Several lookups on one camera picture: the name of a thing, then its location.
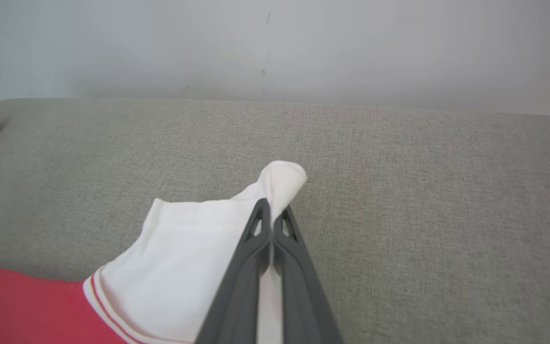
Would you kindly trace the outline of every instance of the gray cushion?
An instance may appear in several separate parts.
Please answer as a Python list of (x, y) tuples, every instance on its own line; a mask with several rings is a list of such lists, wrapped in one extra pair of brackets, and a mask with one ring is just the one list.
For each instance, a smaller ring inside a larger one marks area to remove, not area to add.
[(200, 100), (0, 101), (0, 267), (80, 280), (155, 197), (269, 161), (349, 344), (550, 343), (550, 117)]

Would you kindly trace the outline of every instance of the red object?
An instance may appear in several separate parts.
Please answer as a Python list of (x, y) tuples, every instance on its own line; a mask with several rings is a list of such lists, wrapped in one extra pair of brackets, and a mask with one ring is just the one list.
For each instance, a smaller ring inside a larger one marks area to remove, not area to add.
[(86, 301), (82, 285), (0, 269), (0, 343), (124, 344)]

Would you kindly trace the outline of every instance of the gray sofa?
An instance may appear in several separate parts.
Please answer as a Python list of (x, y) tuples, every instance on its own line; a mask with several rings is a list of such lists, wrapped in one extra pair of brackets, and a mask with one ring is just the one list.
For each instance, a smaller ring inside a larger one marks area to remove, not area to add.
[(550, 116), (174, 99), (0, 101), (0, 267), (82, 280), (153, 198), (276, 159), (348, 344), (550, 343)]

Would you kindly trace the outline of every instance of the folded fabric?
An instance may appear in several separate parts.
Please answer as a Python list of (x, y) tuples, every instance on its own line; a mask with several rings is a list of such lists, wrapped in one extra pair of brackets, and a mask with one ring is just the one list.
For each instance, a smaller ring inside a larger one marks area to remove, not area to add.
[[(268, 200), (273, 222), (306, 178), (301, 166), (274, 161), (229, 200), (156, 199), (136, 242), (84, 282), (0, 269), (0, 342), (194, 342), (255, 203)], [(260, 282), (263, 344), (281, 342), (277, 284), (272, 271)]]

